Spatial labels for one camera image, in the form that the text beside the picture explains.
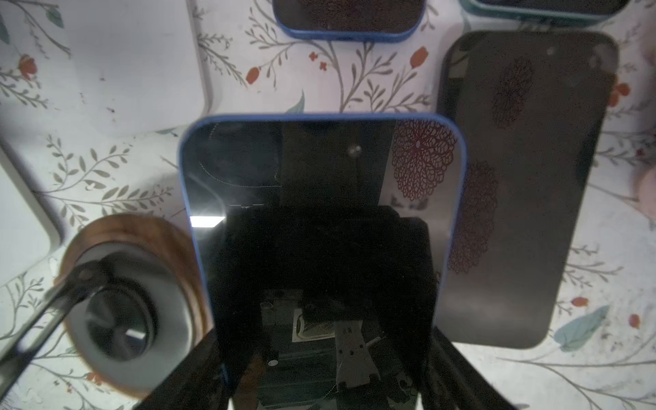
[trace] table surface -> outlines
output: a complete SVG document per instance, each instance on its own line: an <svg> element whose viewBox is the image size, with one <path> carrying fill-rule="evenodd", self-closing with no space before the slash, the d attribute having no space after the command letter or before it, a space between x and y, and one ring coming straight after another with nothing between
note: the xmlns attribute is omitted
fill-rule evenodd
<svg viewBox="0 0 656 410"><path fill-rule="evenodd" d="M85 117L62 19L55 4L0 0L2 147L63 233L63 244L115 212L152 213L186 227L176 167L185 125L123 136L95 131ZM197 0L194 21L211 113L429 112L442 58L463 32L519 28L465 14L455 0L429 0L420 28L400 44L290 39L267 0ZM592 30L619 45L618 83L549 335L530 350L457 346L522 409L656 407L656 221L636 210L633 188L635 176L656 159L656 1L630 0ZM369 87L385 92L370 102ZM52 285L63 252L64 246L2 284L0 346ZM565 339L554 336L559 329ZM91 373L60 327L2 406L122 410L135 402Z"/></svg>

